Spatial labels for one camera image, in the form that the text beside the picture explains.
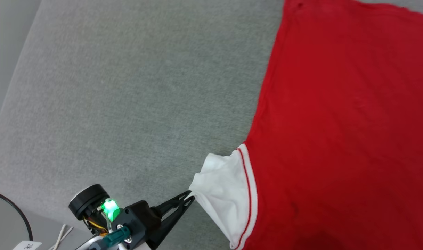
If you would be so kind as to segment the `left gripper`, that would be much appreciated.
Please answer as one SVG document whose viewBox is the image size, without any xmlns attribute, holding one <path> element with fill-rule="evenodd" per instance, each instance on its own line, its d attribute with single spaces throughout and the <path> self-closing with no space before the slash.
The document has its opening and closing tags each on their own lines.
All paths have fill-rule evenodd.
<svg viewBox="0 0 423 250">
<path fill-rule="evenodd" d="M 194 202 L 191 191 L 185 191 L 152 210 L 161 219 L 161 226 L 149 236 L 149 247 L 157 249 Z M 120 212 L 118 203 L 100 184 L 91 185 L 77 193 L 68 208 L 91 232 L 108 232 Z"/>
</svg>

